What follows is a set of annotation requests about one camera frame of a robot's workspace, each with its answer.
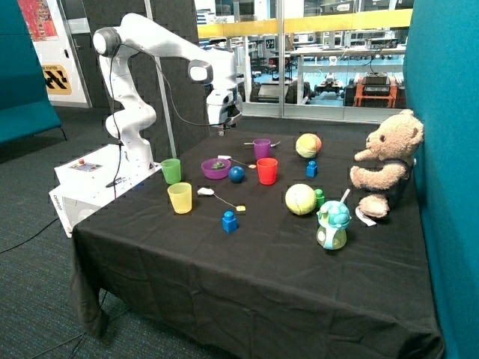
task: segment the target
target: purple bowl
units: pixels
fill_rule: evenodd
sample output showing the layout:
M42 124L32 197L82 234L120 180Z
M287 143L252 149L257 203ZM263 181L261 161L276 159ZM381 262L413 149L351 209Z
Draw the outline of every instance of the purple bowl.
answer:
M223 162L225 164L225 168L222 168L221 170L213 170L213 165L217 163L217 161ZM230 166L231 162L229 162L227 159L208 159L201 164L204 175L210 180L220 180L227 177L230 171Z

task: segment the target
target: purple cup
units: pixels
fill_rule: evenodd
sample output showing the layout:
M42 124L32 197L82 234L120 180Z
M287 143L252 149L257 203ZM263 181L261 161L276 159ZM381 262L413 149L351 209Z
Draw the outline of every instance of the purple cup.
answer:
M268 138L258 138L253 141L254 155L256 160L269 157L271 151L271 141Z

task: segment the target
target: green cup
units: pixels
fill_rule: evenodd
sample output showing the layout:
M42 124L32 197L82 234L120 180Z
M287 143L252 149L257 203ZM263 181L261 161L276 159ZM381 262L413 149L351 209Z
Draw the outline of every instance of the green cup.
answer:
M161 163L161 166L167 184L174 185L181 181L181 162L179 159L166 159Z

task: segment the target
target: red cup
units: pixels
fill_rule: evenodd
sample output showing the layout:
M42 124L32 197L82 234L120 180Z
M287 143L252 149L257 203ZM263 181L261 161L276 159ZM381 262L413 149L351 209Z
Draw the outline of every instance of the red cup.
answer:
M276 182L276 174L278 172L278 161L276 159L271 159L270 157L258 159L256 166L262 185L272 185Z

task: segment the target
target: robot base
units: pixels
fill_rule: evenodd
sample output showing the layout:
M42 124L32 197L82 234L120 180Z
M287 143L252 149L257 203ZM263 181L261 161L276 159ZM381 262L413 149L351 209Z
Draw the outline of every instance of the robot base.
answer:
M112 181L120 159L118 146L110 144L55 168L60 185L49 195L61 224L71 238L73 227L111 203L161 169L158 163L147 171L133 171L122 153L117 184Z

